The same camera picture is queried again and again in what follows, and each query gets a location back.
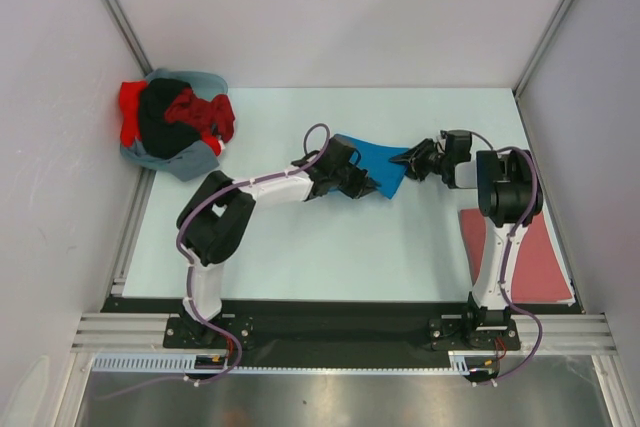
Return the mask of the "blue t-shirt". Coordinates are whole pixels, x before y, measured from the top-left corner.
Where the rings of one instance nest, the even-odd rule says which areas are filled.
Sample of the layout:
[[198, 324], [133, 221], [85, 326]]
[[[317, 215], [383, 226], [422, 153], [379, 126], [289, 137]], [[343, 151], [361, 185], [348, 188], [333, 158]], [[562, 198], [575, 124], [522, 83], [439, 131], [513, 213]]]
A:
[[368, 176], [378, 184], [377, 191], [386, 199], [392, 199], [405, 177], [407, 167], [393, 163], [391, 159], [406, 153], [409, 148], [370, 143], [343, 134], [337, 134], [336, 138], [355, 149], [350, 163], [366, 170]]

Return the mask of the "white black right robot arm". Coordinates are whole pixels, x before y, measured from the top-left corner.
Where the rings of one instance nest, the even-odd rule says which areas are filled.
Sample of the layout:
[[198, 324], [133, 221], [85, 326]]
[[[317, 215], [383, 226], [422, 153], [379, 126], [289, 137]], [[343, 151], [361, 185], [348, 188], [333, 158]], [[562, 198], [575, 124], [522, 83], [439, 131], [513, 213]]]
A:
[[390, 159], [412, 180], [435, 174], [450, 189], [475, 190], [485, 221], [479, 274], [461, 315], [430, 322], [435, 350], [519, 347], [511, 315], [523, 311], [512, 301], [512, 283], [522, 241], [544, 198], [528, 151], [488, 145], [473, 152], [475, 138], [486, 140], [468, 130], [442, 131]]

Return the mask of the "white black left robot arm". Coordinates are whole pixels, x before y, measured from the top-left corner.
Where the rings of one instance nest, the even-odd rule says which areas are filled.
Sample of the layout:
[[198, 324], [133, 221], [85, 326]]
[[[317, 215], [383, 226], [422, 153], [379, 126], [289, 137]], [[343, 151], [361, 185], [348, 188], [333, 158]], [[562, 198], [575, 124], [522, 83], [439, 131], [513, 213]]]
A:
[[363, 168], [362, 159], [352, 142], [333, 136], [275, 173], [235, 180], [215, 171], [205, 178], [177, 220], [176, 247], [187, 261], [180, 314], [185, 342], [208, 347], [222, 339], [234, 344], [216, 317], [222, 311], [225, 263], [240, 246], [252, 215], [334, 191], [359, 199], [379, 190], [381, 183]]

